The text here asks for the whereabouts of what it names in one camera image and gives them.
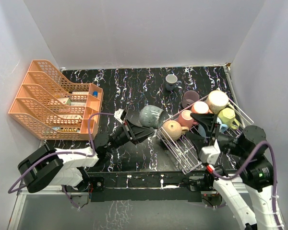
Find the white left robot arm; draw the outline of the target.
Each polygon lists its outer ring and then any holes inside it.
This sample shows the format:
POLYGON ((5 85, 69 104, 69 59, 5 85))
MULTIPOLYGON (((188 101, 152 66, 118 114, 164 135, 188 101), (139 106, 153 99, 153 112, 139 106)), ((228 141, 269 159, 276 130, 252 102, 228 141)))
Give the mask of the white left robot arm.
POLYGON ((36 193, 48 185, 67 185, 79 191, 89 187, 89 179, 82 169, 107 161, 113 150, 128 142, 139 144, 152 136, 159 126, 133 124, 128 119, 113 134, 98 133, 93 146, 82 149, 58 149, 43 145, 18 164, 28 192, 36 193))

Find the small white grey mug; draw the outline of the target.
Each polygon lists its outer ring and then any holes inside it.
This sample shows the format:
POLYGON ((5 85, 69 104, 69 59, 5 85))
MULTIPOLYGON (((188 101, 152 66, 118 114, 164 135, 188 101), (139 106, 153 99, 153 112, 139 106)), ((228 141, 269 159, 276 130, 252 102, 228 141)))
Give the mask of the small white grey mug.
POLYGON ((174 74, 167 75, 165 81, 167 91, 173 91, 175 88, 182 85, 182 81, 178 80, 177 76, 174 74))

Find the pink mug cream inside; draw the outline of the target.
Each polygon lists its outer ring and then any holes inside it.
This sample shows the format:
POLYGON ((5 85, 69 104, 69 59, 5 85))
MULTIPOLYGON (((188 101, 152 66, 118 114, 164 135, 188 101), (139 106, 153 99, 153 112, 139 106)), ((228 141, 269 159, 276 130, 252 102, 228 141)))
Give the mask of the pink mug cream inside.
POLYGON ((180 123, 182 127, 188 127, 189 129, 192 128, 194 125, 198 125, 198 123, 191 117, 191 110, 183 110, 177 121, 180 123))

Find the light blue mug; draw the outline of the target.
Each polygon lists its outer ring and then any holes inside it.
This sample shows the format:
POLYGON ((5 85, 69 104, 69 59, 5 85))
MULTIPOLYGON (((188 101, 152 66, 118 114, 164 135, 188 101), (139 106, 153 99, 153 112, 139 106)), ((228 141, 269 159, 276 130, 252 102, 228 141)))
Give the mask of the light blue mug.
MULTIPOLYGON (((226 124, 220 123, 220 129, 219 132, 223 133, 228 129, 228 126, 226 124)), ((204 127, 202 125, 198 125, 198 133, 200 136, 207 138, 206 132, 204 130, 204 127)))

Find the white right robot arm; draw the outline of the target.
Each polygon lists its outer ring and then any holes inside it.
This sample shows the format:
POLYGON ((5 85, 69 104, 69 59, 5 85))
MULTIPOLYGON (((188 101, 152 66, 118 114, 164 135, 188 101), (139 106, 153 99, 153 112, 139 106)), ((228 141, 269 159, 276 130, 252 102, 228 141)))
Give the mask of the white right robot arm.
POLYGON ((204 184, 222 196, 240 229, 284 229, 276 194, 276 160, 265 131, 248 125, 235 138, 220 132, 216 115, 191 113, 191 118, 205 130, 205 137, 191 132, 186 134, 206 167, 204 184), (216 165, 223 151, 240 158, 233 176, 216 165))

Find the salmon pink speckled mug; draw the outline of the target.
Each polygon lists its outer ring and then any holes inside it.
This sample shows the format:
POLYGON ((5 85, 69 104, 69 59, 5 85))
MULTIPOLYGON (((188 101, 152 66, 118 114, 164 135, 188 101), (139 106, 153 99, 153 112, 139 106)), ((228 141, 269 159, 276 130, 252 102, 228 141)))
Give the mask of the salmon pink speckled mug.
POLYGON ((191 107, 191 112, 196 114, 212 114, 208 104, 203 101, 196 101, 191 107))

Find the mauve purple mug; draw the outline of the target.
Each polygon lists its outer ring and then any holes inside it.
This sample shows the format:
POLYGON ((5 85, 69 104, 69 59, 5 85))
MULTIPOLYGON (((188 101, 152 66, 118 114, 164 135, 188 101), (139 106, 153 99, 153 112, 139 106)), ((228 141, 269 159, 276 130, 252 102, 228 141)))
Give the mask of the mauve purple mug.
POLYGON ((183 95, 181 105, 183 108, 186 108, 195 103, 196 101, 198 101, 199 99, 200 96, 196 91, 187 91, 183 95))

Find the yellow green mug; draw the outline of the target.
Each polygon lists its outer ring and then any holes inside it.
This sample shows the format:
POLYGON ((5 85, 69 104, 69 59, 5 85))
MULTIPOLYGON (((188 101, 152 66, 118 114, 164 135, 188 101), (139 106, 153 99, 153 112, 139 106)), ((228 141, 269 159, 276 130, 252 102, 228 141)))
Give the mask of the yellow green mug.
POLYGON ((235 111, 231 108, 224 108, 218 113, 218 118, 221 122, 227 125, 229 128, 237 130, 240 126, 238 120, 236 119, 235 111))

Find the brown ceramic mug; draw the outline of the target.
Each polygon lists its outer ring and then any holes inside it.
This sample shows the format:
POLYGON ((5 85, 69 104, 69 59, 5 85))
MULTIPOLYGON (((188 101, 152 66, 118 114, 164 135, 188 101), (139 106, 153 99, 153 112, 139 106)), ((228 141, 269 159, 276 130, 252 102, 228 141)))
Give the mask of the brown ceramic mug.
POLYGON ((189 130, 187 126, 181 126, 180 123, 175 120, 166 121, 161 128, 161 132, 165 138, 173 141, 178 140, 189 130))

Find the cream floral mug green inside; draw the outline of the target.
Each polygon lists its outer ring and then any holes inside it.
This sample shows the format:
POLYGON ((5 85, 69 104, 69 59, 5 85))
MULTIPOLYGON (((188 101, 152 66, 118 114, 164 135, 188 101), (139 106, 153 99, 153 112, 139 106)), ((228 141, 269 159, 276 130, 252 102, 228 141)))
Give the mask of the cream floral mug green inside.
POLYGON ((219 90, 210 92, 205 100, 205 103, 208 105, 209 110, 213 114, 218 114, 226 107, 234 109, 234 106, 229 101, 229 97, 224 92, 219 90))

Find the white wire dish rack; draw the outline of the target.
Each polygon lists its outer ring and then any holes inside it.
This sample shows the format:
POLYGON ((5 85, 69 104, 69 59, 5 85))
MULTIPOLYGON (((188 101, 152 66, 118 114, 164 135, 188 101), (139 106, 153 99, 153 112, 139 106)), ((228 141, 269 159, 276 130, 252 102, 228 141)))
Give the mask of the white wire dish rack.
POLYGON ((191 123, 191 117, 188 116, 188 119, 185 119, 185 114, 189 115, 198 107, 203 107, 204 103, 206 103, 209 108, 213 108, 214 112, 220 112, 228 107, 235 112, 235 118, 233 119, 232 123, 225 118, 224 122, 220 123, 220 133, 234 138, 237 138, 246 126, 254 124, 254 121, 251 120, 251 118, 246 115, 246 113, 242 111, 238 105, 226 95, 225 92, 220 90, 212 91, 199 101, 201 103, 195 102, 196 106, 190 104, 172 117, 165 120, 165 124, 171 127, 176 127, 177 123, 179 123, 181 127, 180 137, 171 138, 169 135, 170 130, 165 129, 165 126, 162 126, 157 133, 159 139, 167 146, 168 150, 174 157, 175 162, 178 164, 178 169, 184 174, 190 173, 191 171, 201 168, 202 166, 202 163, 197 156, 198 150, 192 144, 191 139, 187 137, 187 134, 197 134, 204 139, 204 142, 208 141, 208 136, 206 135, 204 126, 195 121, 191 123))

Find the grey green mug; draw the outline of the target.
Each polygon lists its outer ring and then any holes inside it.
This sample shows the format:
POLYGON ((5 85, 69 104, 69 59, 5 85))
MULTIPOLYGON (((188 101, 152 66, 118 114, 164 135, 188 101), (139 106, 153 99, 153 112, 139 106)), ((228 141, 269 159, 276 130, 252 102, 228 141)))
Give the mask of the grey green mug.
POLYGON ((154 105, 146 105, 139 115, 139 121, 144 127, 159 129, 164 120, 165 111, 154 105))

